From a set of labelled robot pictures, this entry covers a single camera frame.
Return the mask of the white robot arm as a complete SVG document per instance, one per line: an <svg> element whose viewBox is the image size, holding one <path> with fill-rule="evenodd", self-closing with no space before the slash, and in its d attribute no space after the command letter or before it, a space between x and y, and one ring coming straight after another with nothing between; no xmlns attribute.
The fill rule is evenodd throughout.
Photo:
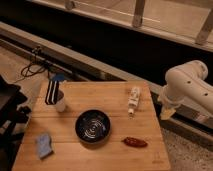
<svg viewBox="0 0 213 171"><path fill-rule="evenodd" d="M200 60L193 60L170 68L165 74L158 101L162 104L160 118L168 120L180 107L185 97L213 115L213 86L206 83L208 68Z"/></svg>

